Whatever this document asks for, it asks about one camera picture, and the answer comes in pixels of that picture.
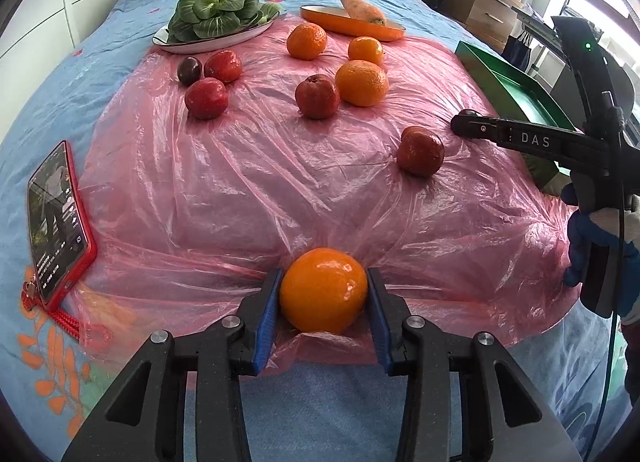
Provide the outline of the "blue gloved right hand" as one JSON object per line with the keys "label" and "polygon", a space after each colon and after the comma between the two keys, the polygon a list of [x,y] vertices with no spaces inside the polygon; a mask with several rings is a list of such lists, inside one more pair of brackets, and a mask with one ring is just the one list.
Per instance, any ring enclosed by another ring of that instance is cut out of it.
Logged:
{"label": "blue gloved right hand", "polygon": [[[634,209],[625,211],[625,250],[622,288],[618,293],[617,315],[623,325],[639,322],[639,197],[632,202]],[[570,266],[565,270],[564,283],[576,286],[587,265],[589,244],[618,248],[618,210],[603,208],[593,213],[579,209],[570,216],[567,224],[570,240],[568,257]]]}

